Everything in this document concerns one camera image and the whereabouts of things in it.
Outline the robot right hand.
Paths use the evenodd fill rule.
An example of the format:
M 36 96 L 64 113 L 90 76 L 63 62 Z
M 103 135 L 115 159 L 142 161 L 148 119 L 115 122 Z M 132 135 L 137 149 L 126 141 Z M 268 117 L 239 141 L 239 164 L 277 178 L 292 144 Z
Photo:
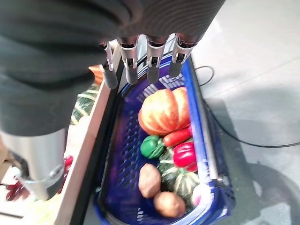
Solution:
M 202 39 L 222 0 L 3 0 L 0 3 L 0 135 L 21 183 L 49 200 L 63 182 L 63 154 L 77 95 L 102 65 L 117 86 L 109 41 L 117 40 L 128 83 L 137 81 L 137 42 L 147 38 L 147 78 L 158 79 L 175 34 L 171 75 Z

